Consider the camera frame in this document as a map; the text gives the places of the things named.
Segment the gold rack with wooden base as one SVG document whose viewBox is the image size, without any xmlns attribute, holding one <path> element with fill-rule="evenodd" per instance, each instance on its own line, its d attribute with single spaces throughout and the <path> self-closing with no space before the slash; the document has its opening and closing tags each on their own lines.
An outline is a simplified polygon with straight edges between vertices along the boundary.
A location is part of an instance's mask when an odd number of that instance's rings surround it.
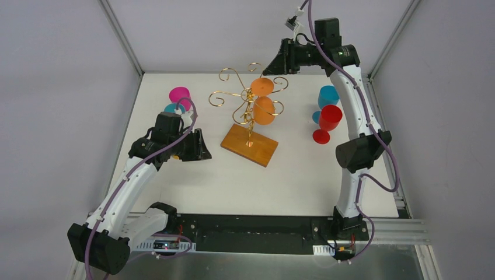
<svg viewBox="0 0 495 280">
<path fill-rule="evenodd" d="M 236 155 L 267 167 L 278 147 L 278 142 L 254 132 L 254 127 L 258 123 L 254 119 L 253 106 L 255 105 L 256 97 L 252 94 L 251 84 L 246 86 L 239 72 L 233 68 L 220 70 L 218 77 L 221 81 L 226 82 L 230 78 L 230 73 L 235 74 L 242 87 L 242 91 L 240 93 L 230 93 L 217 90 L 212 92 L 208 97 L 209 104 L 214 107 L 221 107 L 225 104 L 223 95 L 238 97 L 242 101 L 238 108 L 232 112 L 233 125 L 222 140 L 220 146 Z M 282 92 L 289 86 L 289 81 L 282 76 L 268 78 L 261 73 L 258 78 L 267 78 L 274 82 L 274 90 L 268 95 L 269 98 L 270 95 Z M 282 102 L 271 100 L 275 108 L 274 116 L 276 118 L 284 112 L 285 107 Z"/>
</svg>

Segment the orange wine glass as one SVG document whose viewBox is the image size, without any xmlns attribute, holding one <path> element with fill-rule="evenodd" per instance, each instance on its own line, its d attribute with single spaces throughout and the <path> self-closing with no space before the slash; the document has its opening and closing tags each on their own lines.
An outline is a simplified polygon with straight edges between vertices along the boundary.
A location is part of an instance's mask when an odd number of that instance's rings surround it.
<svg viewBox="0 0 495 280">
<path fill-rule="evenodd" d="M 267 78 L 258 78 L 251 83 L 251 91 L 256 97 L 253 113 L 255 122 L 260 125 L 268 125 L 274 121 L 275 108 L 268 97 L 274 90 L 274 82 Z"/>
</svg>

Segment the teal wine glass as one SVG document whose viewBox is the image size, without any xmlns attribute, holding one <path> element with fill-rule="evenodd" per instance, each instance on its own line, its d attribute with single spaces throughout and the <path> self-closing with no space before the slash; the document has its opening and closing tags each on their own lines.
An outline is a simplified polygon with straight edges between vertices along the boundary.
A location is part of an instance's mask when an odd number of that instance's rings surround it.
<svg viewBox="0 0 495 280">
<path fill-rule="evenodd" d="M 175 114 L 181 115 L 181 114 L 184 114 L 186 112 L 186 109 L 182 104 L 170 103 L 164 108 L 163 111 L 166 113 L 175 113 Z"/>
</svg>

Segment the blue wine glass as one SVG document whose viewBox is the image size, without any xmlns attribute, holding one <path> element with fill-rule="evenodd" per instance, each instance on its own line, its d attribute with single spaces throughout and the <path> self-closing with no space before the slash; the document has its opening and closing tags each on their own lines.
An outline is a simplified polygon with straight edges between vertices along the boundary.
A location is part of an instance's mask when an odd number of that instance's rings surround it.
<svg viewBox="0 0 495 280">
<path fill-rule="evenodd" d="M 319 110 L 315 111 L 312 114 L 312 120 L 316 123 L 319 124 L 319 117 L 322 109 L 327 106 L 327 105 L 338 105 L 340 101 L 339 94 L 336 90 L 336 88 L 332 85 L 326 85 L 321 87 L 319 91 L 319 96 L 318 96 L 318 107 Z"/>
</svg>

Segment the pink wine glass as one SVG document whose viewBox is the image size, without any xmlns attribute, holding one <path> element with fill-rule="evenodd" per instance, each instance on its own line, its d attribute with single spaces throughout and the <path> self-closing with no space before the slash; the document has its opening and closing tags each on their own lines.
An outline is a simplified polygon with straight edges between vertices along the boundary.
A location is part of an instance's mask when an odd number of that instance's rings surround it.
<svg viewBox="0 0 495 280">
<path fill-rule="evenodd" d="M 169 99 L 172 103 L 180 104 L 185 111 L 191 109 L 191 94 L 188 88 L 179 86 L 173 88 L 169 93 Z"/>
</svg>

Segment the red wine glass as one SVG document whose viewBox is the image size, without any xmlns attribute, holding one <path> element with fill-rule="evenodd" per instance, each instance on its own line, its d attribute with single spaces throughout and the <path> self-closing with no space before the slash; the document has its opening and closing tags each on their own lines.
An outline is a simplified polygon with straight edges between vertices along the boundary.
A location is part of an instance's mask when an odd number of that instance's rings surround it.
<svg viewBox="0 0 495 280">
<path fill-rule="evenodd" d="M 313 140 L 318 144 L 327 144 L 330 139 L 330 131 L 337 128 L 343 118 L 343 112 L 336 105 L 324 106 L 316 115 L 318 117 L 317 124 L 319 129 L 312 134 Z"/>
</svg>

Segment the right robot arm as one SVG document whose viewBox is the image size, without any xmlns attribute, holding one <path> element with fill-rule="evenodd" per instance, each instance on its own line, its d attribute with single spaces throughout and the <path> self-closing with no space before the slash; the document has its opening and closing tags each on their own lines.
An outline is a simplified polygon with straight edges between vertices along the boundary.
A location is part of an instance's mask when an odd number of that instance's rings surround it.
<svg viewBox="0 0 495 280">
<path fill-rule="evenodd" d="M 360 198 L 369 171 L 392 140 L 372 114 L 363 90 L 357 49 L 344 45 L 337 18 L 319 19 L 310 28 L 312 39 L 306 44 L 296 37 L 284 38 L 277 55 L 263 71 L 264 75 L 297 74 L 301 67 L 319 66 L 339 95 L 347 121 L 349 140 L 336 147 L 336 158 L 342 168 L 339 200 L 333 209 L 330 232 L 337 239 L 356 236 L 365 228 L 360 212 Z"/>
</svg>

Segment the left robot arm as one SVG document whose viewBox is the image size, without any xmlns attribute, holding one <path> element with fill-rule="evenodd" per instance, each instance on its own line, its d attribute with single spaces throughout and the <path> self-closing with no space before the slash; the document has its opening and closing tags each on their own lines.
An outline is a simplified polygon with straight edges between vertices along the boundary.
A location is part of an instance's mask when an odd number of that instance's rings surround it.
<svg viewBox="0 0 495 280">
<path fill-rule="evenodd" d="M 87 279 L 93 268 L 107 275 L 119 273 L 130 254 L 147 238 L 161 232 L 176 236 L 177 209 L 163 202 L 150 205 L 145 213 L 127 223 L 127 217 L 144 188 L 172 157 L 183 162 L 209 160 L 202 130 L 194 128 L 197 114 L 161 112 L 155 125 L 133 142 L 124 169 L 98 208 L 67 236 L 76 260 L 85 265 Z"/>
</svg>

